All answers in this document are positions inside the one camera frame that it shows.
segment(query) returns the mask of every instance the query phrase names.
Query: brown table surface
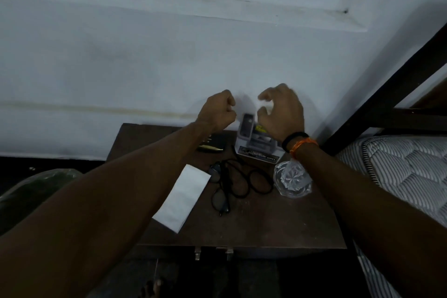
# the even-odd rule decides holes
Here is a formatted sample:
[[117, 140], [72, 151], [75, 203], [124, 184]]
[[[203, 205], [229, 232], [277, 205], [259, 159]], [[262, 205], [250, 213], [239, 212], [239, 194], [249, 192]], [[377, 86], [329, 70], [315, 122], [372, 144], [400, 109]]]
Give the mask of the brown table surface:
[[[107, 161], [156, 142], [179, 127], [123, 124]], [[224, 131], [227, 148], [221, 154], [194, 152], [188, 164], [207, 171], [217, 160], [232, 158], [235, 131]], [[247, 159], [273, 173], [273, 165]], [[346, 248], [334, 212], [314, 186], [303, 198], [289, 199], [275, 188], [268, 195], [251, 191], [245, 199], [230, 197], [231, 213], [219, 216], [211, 206], [217, 188], [209, 183], [178, 234], [151, 220], [139, 245], [214, 246], [214, 247], [284, 247], [333, 249]]]

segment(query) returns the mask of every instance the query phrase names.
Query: white wall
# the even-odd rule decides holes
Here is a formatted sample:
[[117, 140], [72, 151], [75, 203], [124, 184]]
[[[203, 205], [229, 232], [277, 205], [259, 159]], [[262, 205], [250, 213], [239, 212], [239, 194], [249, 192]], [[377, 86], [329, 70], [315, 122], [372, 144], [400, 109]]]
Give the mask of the white wall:
[[447, 0], [391, 0], [366, 33], [0, 2], [0, 154], [91, 159], [123, 122], [183, 125], [225, 88], [254, 111], [280, 82], [324, 139], [447, 22]]

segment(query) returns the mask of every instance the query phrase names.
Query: white paper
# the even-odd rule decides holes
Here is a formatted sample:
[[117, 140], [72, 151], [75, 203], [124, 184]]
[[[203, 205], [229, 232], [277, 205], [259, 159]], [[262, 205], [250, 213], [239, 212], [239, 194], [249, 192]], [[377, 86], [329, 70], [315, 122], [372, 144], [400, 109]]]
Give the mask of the white paper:
[[211, 175], [186, 165], [163, 205], [152, 218], [178, 233]]

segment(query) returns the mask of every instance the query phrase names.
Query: striped mattress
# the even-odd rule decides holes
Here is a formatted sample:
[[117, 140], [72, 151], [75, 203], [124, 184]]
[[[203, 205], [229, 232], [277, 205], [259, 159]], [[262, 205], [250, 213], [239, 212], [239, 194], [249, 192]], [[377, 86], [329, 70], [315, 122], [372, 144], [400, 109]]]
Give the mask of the striped mattress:
[[[447, 137], [364, 138], [337, 158], [447, 227]], [[400, 297], [357, 245], [356, 249], [371, 296]]]

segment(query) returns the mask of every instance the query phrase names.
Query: forearm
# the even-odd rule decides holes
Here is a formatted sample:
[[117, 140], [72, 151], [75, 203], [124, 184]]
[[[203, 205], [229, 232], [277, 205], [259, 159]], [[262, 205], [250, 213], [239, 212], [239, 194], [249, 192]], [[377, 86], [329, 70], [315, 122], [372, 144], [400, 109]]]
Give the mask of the forearm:
[[[138, 239], [170, 193], [185, 157], [209, 133], [205, 124], [193, 123], [57, 192], [1, 239], [1, 262], [16, 267], [2, 271], [2, 289], [18, 296], [84, 296]], [[44, 278], [23, 285], [39, 273]]]
[[357, 244], [401, 294], [445, 290], [446, 229], [314, 144], [303, 144], [296, 156]]

